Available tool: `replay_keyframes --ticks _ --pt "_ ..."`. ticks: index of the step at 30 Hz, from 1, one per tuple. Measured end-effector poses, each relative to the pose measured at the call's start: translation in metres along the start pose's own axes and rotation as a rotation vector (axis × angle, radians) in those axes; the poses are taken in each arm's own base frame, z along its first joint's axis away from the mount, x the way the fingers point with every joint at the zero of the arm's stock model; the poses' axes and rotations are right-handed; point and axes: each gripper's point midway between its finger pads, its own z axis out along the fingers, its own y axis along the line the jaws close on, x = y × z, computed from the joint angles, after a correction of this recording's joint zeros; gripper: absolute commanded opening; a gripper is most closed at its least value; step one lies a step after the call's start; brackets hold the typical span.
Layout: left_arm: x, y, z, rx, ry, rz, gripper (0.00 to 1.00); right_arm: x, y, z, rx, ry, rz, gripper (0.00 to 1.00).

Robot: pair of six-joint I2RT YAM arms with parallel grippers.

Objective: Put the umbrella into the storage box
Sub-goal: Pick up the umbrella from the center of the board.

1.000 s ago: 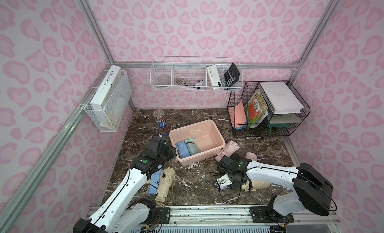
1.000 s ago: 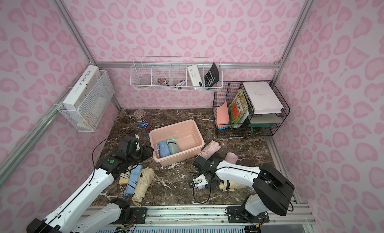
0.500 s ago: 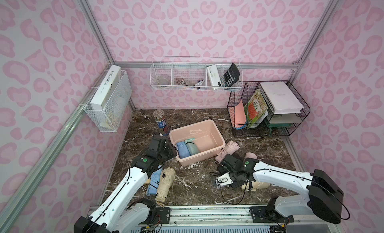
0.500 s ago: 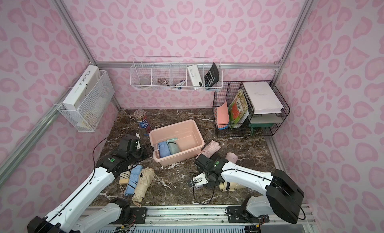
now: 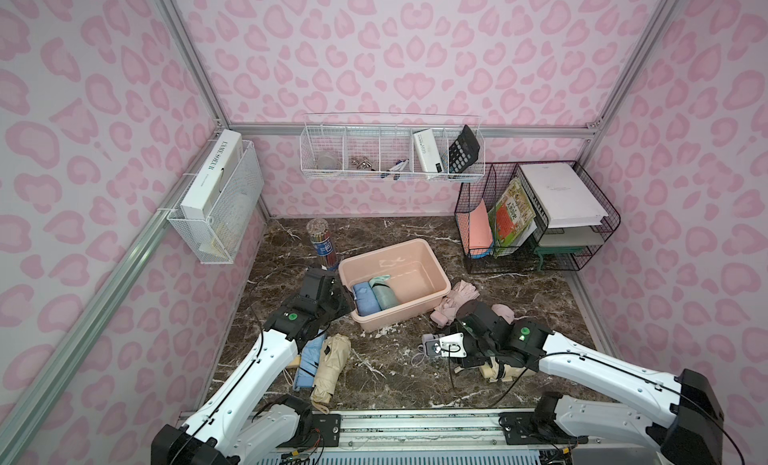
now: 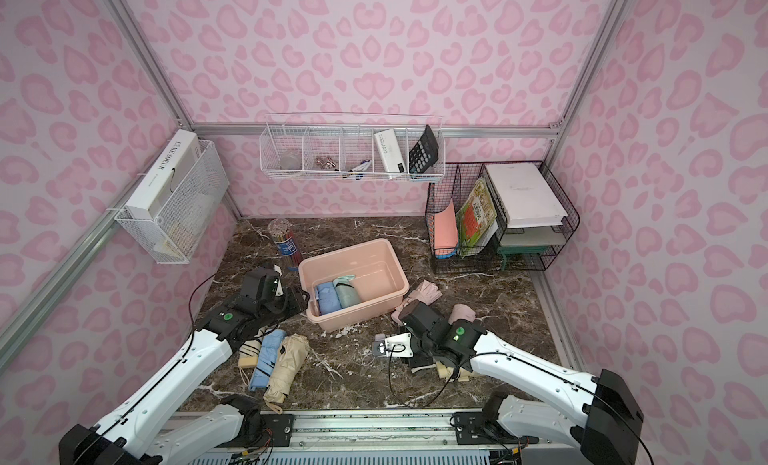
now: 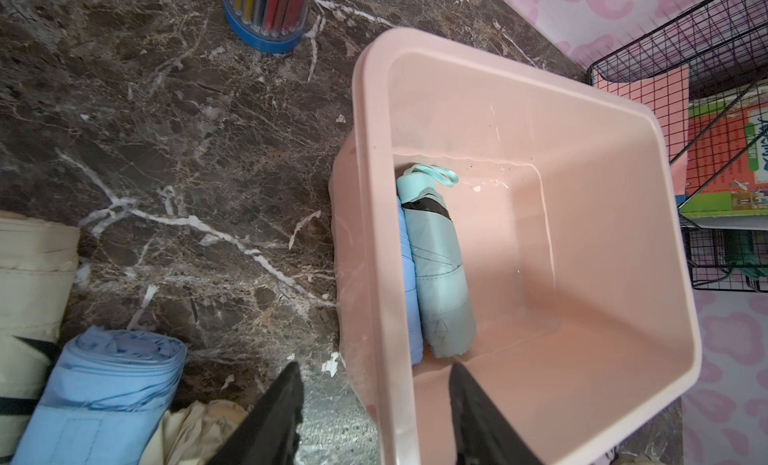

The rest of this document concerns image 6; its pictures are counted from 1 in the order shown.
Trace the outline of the pink plastic storage box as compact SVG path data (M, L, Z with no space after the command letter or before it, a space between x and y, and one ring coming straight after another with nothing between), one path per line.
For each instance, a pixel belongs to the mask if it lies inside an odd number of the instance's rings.
M346 277L359 302L322 312L317 287ZM309 294L306 317L325 331L336 331L391 313L410 289L399 258L387 239L375 239L316 257L299 265L302 289Z

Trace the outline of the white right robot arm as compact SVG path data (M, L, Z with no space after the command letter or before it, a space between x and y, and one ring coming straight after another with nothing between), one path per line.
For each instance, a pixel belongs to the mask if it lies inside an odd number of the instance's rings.
M529 409L514 396L493 399L491 421L507 434L552 440L580 451L592 464L633 464L646 451L644 414L625 380L608 369L598 375L559 366L525 352L478 321L451 321L415 302L400 314L404 331L374 351L387 359L426 354L452 368L509 384L540 400Z

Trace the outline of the light blue umbrella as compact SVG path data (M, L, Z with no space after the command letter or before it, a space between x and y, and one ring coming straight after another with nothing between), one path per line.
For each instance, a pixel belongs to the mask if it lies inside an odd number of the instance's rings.
M315 291L320 315L331 314L342 309L339 296L332 282L317 285Z

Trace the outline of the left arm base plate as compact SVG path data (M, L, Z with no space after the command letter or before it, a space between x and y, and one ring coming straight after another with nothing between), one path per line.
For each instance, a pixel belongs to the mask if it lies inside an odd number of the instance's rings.
M247 416L234 438L218 445L218 448L288 447L294 428L293 414L253 413Z

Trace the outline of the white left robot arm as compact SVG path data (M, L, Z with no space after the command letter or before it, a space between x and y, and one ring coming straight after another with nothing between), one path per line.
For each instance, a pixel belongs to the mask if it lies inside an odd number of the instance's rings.
M94 425L77 424L58 445L62 464L187 464L218 446L271 447L256 400L234 394L195 421L162 427L243 345L307 309L309 294L285 286L276 266L248 272L238 293L211 308L185 343L133 395Z

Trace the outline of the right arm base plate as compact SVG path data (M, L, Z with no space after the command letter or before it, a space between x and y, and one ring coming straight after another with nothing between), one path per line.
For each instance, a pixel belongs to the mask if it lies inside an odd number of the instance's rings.
M538 444L538 437L517 437L505 431L497 422L486 419L481 412L455 412L449 420L458 445L515 445Z

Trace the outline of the mint green umbrella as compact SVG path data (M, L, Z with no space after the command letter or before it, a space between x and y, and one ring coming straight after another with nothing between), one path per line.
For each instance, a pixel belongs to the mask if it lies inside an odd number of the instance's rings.
M345 275L332 281L332 285L342 309L359 305L362 302L359 292L353 284L355 279L355 275Z

